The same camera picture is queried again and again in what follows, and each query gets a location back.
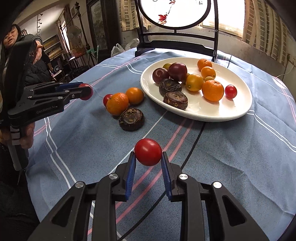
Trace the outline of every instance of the black jacket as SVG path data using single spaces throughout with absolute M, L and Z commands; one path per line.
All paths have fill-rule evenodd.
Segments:
M 42 44 L 42 40 L 39 36 L 28 34 L 26 36 L 19 36 L 16 42 L 24 41 L 24 40 L 38 40 Z M 4 70 L 5 62 L 7 57 L 9 56 L 9 50 L 7 51 L 2 43 L 1 49 L 1 60 L 0 60 L 0 78 L 2 79 L 2 73 Z M 25 72 L 25 87 L 29 85 L 35 85 L 39 83 L 49 82 L 51 81 L 51 74 L 48 71 L 46 63 L 42 60 L 42 58 L 37 61 L 34 65 L 31 64 L 28 70 Z

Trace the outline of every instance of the red maple leaf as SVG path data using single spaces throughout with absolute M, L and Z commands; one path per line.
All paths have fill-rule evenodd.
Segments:
M 158 16 L 159 16 L 159 20 L 160 20 L 160 21 L 164 21 L 164 20 L 166 20 L 166 18 L 167 18 L 168 15 L 167 15 L 167 14 L 166 14 L 166 15 L 161 15 L 161 14 L 160 14 L 160 15 L 158 15 Z

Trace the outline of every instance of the white plastic bag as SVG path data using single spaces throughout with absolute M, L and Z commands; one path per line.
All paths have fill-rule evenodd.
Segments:
M 125 49 L 123 49 L 123 47 L 120 44 L 116 44 L 116 46 L 114 46 L 111 51 L 111 57 L 118 55 L 120 53 L 123 53 L 124 51 L 127 51 L 127 50 L 137 47 L 139 42 L 140 42 L 139 39 L 135 38 L 126 45 Z

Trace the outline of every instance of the oval plate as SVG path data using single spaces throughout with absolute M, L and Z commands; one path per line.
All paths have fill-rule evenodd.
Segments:
M 209 102 L 202 94 L 202 91 L 190 92 L 182 84 L 182 92 L 188 98 L 188 107 L 186 110 L 180 110 L 163 102 L 163 97 L 159 93 L 158 85 L 152 79 L 152 73 L 155 69 L 163 67 L 166 63 L 181 62 L 187 66 L 188 73 L 199 74 L 197 62 L 199 59 L 177 57 L 160 60 L 147 67 L 141 75 L 141 87 L 150 99 L 164 107 L 165 109 L 198 121 L 221 122 L 234 120 L 245 115 L 252 105 L 252 94 L 247 84 L 229 69 L 213 63 L 216 71 L 215 80 L 219 81 L 225 88 L 227 85 L 234 85 L 237 89 L 237 96 L 234 99 L 226 98 L 225 94 L 219 102 Z

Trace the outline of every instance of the tomato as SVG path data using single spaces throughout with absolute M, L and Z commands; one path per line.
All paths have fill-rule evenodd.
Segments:
M 237 95 L 237 89 L 233 85 L 228 85 L 225 88 L 225 95 L 229 99 L 233 99 Z
M 144 138 L 136 143 L 135 155 L 141 164 L 151 167 L 160 161 L 162 149 L 156 141 Z
M 90 93 L 90 95 L 89 95 L 89 96 L 85 96 L 85 97 L 81 97 L 81 98 L 80 98 L 81 100 L 89 100 L 90 97 L 92 97 L 92 95 L 94 94 L 94 90 L 92 89 L 92 87 L 91 87 L 89 84 L 85 84 L 85 83 L 83 83 L 83 84 L 80 84 L 78 87 L 79 87 L 79 88 L 80 88 L 80 87 L 90 87 L 90 88 L 91 88 L 91 93 Z
M 103 104 L 106 107 L 107 101 L 111 98 L 112 94 L 107 94 L 103 98 Z

